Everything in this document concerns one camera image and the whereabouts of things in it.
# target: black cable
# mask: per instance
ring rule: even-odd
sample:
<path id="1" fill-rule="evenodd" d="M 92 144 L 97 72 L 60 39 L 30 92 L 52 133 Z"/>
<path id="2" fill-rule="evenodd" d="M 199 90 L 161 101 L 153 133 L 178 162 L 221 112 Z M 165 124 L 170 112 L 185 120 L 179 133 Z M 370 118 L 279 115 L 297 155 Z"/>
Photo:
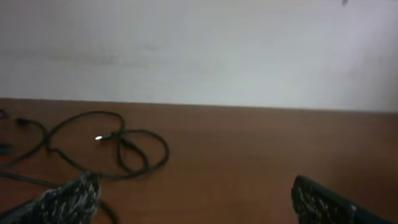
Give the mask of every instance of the black cable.
<path id="1" fill-rule="evenodd" d="M 76 116 L 73 116 L 71 118 L 68 118 L 68 119 L 62 121 L 61 123 L 56 125 L 50 132 L 47 132 L 44 125 L 42 125 L 40 122 L 29 120 L 29 119 L 23 119 L 23 118 L 16 119 L 17 124 L 19 124 L 21 126 L 27 126 L 28 124 L 33 124 L 33 125 L 37 126 L 41 130 L 41 132 L 43 134 L 43 138 L 42 138 L 41 142 L 38 143 L 38 145 L 33 147 L 27 153 L 17 157 L 16 159 L 14 159 L 12 161 L 0 163 L 0 167 L 1 166 L 12 166 L 12 165 L 19 163 L 20 161 L 23 161 L 24 159 L 28 159 L 29 157 L 33 156 L 37 151 L 39 151 L 39 149 L 42 146 L 44 146 L 47 152 L 49 152 L 49 153 L 56 152 L 62 159 L 67 161 L 71 166 L 75 167 L 76 169 L 78 169 L 82 172 L 84 172 L 84 171 L 94 172 L 92 170 L 88 170 L 88 169 L 84 168 L 82 165 L 80 165 L 79 163 L 74 161 L 72 158 L 70 158 L 62 150 L 51 147 L 51 141 L 52 141 L 53 136 L 59 130 L 61 130 L 66 124 L 71 123 L 72 121 L 79 119 L 81 117 L 94 115 L 94 114 L 104 114 L 104 115 L 108 115 L 108 116 L 114 116 L 119 120 L 119 129 L 118 130 L 113 131 L 109 134 L 104 134 L 102 136 L 98 136 L 96 139 L 101 140 L 101 141 L 111 139 L 111 140 L 114 140 L 117 142 L 117 145 L 116 145 L 117 162 L 118 162 L 118 165 L 123 170 L 125 170 L 127 172 L 126 175 L 100 173 L 101 178 L 109 179 L 109 180 L 124 180 L 124 179 L 130 179 L 133 177 L 137 177 L 137 176 L 143 175 L 143 174 L 148 174 L 148 173 L 153 172 L 156 169 L 162 167 L 169 159 L 169 154 L 170 154 L 169 145 L 158 134 L 156 134 L 152 131 L 144 130 L 144 129 L 125 129 L 126 122 L 125 122 L 124 118 L 120 114 L 117 114 L 117 113 L 113 113 L 113 112 L 109 112 L 109 111 L 89 111 L 89 112 L 78 114 Z M 164 147 L 163 158 L 161 158 L 161 160 L 158 161 L 156 164 L 150 165 L 145 153 L 132 141 L 124 138 L 125 134 L 146 134 L 146 135 L 158 140 L 160 143 L 162 143 L 162 145 Z M 123 159 L 121 157 L 122 146 L 125 147 L 126 149 L 130 149 L 130 150 L 136 152 L 140 156 L 140 158 L 142 159 L 143 168 L 134 170 L 127 166 L 127 164 L 123 161 Z M 0 172 L 0 177 L 29 182 L 31 184 L 43 185 L 43 186 L 50 187 L 50 188 L 58 187 L 58 184 L 47 182 L 45 180 L 34 179 L 31 177 L 24 177 L 22 175 L 12 174 L 12 173 L 7 173 L 7 172 Z M 111 219 L 113 224 L 118 223 L 116 214 L 112 211 L 112 209 L 106 203 L 104 203 L 102 200 L 100 200 L 99 206 L 108 214 L 108 216 Z"/>

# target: brown desk surface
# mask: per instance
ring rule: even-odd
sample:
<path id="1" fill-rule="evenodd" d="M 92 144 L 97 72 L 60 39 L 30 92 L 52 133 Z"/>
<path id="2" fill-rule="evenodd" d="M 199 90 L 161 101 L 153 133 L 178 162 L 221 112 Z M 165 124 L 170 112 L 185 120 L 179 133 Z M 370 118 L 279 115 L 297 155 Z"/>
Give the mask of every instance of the brown desk surface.
<path id="1" fill-rule="evenodd" d="M 297 174 L 398 222 L 397 115 L 5 99 L 0 108 L 48 128 L 83 111 L 110 110 L 121 113 L 130 128 L 163 135 L 172 150 L 164 168 L 148 177 L 103 183 L 102 199 L 122 223 L 297 223 L 290 204 Z M 116 127 L 112 118 L 85 118 L 59 132 L 53 145 L 91 169 L 122 173 L 113 143 L 93 140 Z M 18 129 L 12 142 L 22 152 L 39 138 L 35 128 Z M 135 140 L 159 157 L 159 145 Z M 137 161 L 129 152 L 124 156 Z M 8 170 L 58 183 L 78 175 L 44 151 Z M 45 189 L 0 183 L 0 211 Z M 95 223 L 109 220 L 100 214 Z"/>

